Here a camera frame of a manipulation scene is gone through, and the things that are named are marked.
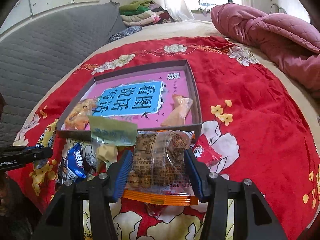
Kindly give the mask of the red candy bar wrapper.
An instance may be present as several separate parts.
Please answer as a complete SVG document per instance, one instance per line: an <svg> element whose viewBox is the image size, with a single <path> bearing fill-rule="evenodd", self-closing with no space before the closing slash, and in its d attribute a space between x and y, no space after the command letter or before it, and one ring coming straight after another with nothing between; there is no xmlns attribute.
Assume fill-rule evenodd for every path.
<svg viewBox="0 0 320 240"><path fill-rule="evenodd" d="M212 146L210 146L204 134L199 136L193 147L193 153L197 161L206 164L208 167L217 164L222 158L222 155L218 154Z"/></svg>

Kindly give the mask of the green pastry snack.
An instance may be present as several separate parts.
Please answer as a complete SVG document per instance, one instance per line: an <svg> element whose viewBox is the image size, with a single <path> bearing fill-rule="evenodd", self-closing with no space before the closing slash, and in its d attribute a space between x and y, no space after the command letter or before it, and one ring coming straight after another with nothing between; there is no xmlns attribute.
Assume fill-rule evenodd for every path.
<svg viewBox="0 0 320 240"><path fill-rule="evenodd" d="M119 147L136 143L137 124L92 115L88 120L97 170L108 169L118 160Z"/></svg>

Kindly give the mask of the yellow cake snack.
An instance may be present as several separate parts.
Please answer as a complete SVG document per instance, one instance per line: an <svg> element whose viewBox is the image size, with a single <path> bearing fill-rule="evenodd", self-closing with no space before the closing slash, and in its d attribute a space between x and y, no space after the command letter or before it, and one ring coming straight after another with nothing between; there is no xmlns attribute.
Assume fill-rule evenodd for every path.
<svg viewBox="0 0 320 240"><path fill-rule="evenodd" d="M35 148L44 148L44 147L49 147L53 148L53 143L55 140L55 135L56 135L56 125L57 125L58 119L55 119L54 122L49 124L42 135L40 136L38 142L35 145ZM35 170L39 170L46 165L48 161L48 157L42 158L41 160L36 160L33 162L33 166Z"/></svg>

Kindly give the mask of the brown cake clear pack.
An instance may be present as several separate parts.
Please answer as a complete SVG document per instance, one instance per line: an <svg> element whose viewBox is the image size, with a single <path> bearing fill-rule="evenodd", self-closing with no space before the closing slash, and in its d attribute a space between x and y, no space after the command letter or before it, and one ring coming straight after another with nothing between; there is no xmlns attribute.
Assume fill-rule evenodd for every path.
<svg viewBox="0 0 320 240"><path fill-rule="evenodd" d="M139 131L123 197L153 205L198 204L184 164L193 139L193 131Z"/></svg>

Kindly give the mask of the blue cookie packet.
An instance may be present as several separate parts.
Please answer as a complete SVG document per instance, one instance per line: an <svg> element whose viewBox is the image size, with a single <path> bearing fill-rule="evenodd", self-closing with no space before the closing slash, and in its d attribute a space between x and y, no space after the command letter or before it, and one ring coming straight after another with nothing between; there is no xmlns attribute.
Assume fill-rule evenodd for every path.
<svg viewBox="0 0 320 240"><path fill-rule="evenodd" d="M75 144L67 153L66 158L67 179L72 181L82 181L87 178L82 158L80 143Z"/></svg>

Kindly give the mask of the rice cracker snack pack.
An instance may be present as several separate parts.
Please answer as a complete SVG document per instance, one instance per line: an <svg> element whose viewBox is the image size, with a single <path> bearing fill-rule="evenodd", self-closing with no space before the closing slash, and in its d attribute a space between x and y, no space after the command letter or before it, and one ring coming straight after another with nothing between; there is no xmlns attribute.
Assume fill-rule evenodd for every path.
<svg viewBox="0 0 320 240"><path fill-rule="evenodd" d="M97 104L97 99L80 100L65 119L65 129L85 130L89 123L88 116L94 113Z"/></svg>

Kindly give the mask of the peach pastry snack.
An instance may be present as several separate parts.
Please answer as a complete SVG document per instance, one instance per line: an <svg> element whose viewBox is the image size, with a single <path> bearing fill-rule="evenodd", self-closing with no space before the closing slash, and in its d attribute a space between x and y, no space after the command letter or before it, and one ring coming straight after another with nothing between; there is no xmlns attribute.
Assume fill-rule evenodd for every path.
<svg viewBox="0 0 320 240"><path fill-rule="evenodd" d="M188 115L193 99L181 95L173 94L174 109L168 117L161 123L161 127L184 126L185 119Z"/></svg>

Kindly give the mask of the dark chocolate bar wrapper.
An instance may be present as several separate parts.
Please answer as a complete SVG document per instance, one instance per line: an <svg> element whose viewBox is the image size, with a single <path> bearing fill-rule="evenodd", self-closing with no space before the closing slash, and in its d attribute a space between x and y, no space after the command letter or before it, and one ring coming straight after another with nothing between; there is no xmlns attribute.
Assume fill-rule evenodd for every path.
<svg viewBox="0 0 320 240"><path fill-rule="evenodd" d="M57 179L56 184L61 186L67 180L67 167L64 163L61 163L58 170L57 170Z"/></svg>

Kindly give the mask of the red floral cloth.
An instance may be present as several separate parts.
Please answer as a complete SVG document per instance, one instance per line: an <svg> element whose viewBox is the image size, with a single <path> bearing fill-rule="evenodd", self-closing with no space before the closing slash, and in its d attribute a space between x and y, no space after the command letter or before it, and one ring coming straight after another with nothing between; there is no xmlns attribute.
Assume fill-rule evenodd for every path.
<svg viewBox="0 0 320 240"><path fill-rule="evenodd" d="M37 108L15 145L33 146L93 77L137 65L187 60L195 77L206 137L222 155L213 167L250 178L288 239L297 239L319 207L319 156L307 115L255 55L225 38L173 37L104 46Z"/></svg>

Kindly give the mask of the grey box lid tray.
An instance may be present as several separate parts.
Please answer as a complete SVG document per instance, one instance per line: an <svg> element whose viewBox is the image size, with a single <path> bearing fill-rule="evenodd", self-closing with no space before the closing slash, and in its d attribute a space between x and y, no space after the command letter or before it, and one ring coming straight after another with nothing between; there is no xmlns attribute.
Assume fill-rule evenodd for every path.
<svg viewBox="0 0 320 240"><path fill-rule="evenodd" d="M109 115L108 117L136 123L139 131L158 131L162 129L161 123L164 122L174 109L172 96L174 94L182 95L192 99L193 104L185 118L184 125L169 127L169 129L194 131L196 135L199 135L202 125L200 100L195 78L187 60L149 63L115 70L91 78L62 113L57 122L57 134L62 138L89 140L91 137L89 126L86 126L84 130L67 129L65 127L66 118L79 101L97 98L110 88L122 85L134 86L152 81L162 81L164 84L162 92L163 101L156 113L152 113L151 111L143 111L140 114L117 113L114 116Z"/></svg>

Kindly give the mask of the dark blue patterned cloth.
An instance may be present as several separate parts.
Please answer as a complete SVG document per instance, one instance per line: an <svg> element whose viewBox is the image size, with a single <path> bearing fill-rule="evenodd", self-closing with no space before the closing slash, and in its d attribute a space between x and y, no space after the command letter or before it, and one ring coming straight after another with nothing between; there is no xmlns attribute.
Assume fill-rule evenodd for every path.
<svg viewBox="0 0 320 240"><path fill-rule="evenodd" d="M130 26L128 28L126 28L125 30L123 31L120 31L118 33L115 33L113 35L110 36L108 42L114 42L116 40L119 40L121 38L124 38L124 37L127 37L127 36L131 36L139 31L142 30L142 27L141 26Z"/></svg>

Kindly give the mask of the pink quilted blanket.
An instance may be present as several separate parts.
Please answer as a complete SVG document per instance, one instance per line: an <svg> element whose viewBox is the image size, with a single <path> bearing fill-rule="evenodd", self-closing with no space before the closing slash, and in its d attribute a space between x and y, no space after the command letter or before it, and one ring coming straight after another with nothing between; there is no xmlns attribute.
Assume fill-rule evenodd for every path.
<svg viewBox="0 0 320 240"><path fill-rule="evenodd" d="M239 43L259 48L290 78L319 98L319 31L288 14L267 14L227 3L210 11L213 25Z"/></svg>

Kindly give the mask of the stack of folded blankets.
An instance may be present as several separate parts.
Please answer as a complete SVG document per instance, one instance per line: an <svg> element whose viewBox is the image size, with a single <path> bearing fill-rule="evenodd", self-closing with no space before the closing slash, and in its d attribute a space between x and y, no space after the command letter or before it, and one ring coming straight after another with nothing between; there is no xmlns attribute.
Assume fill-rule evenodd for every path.
<svg viewBox="0 0 320 240"><path fill-rule="evenodd" d="M163 24L174 22L167 10L152 0L133 1L119 7L123 23L127 27Z"/></svg>

